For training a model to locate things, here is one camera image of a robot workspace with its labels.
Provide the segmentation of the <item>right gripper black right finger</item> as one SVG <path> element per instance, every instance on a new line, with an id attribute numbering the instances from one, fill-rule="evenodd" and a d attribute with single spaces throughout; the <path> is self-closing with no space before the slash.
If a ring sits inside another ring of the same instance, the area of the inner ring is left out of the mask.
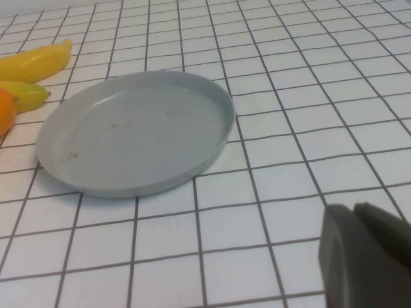
<path id="1" fill-rule="evenodd" d="M 357 203 L 354 206 L 354 213 L 393 259 L 404 266 L 410 266 L 408 223 L 370 203 Z"/>

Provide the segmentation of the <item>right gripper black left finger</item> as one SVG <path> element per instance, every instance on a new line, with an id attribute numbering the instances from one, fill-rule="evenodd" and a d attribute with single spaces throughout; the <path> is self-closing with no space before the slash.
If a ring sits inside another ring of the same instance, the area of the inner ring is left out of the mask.
<path id="1" fill-rule="evenodd" d="M 327 307 L 410 307 L 410 266 L 379 245 L 354 208 L 324 210 L 319 264 Z"/>

